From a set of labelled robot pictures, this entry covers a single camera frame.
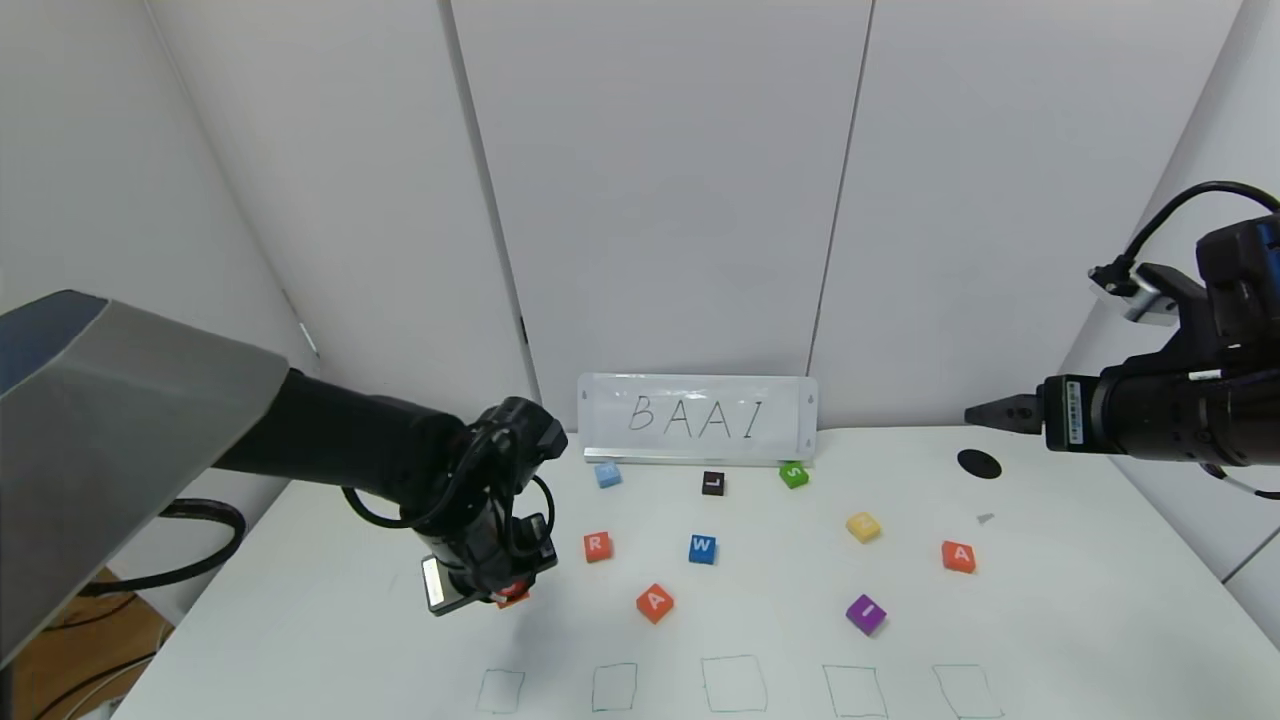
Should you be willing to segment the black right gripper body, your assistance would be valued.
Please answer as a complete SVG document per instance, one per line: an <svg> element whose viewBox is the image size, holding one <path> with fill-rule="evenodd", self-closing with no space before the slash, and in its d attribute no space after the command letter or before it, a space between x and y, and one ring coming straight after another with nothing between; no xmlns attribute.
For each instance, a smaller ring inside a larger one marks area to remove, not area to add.
<svg viewBox="0 0 1280 720"><path fill-rule="evenodd" d="M1120 365L1043 383L1044 439L1059 452L1207 461L1207 396L1187 372Z"/></svg>

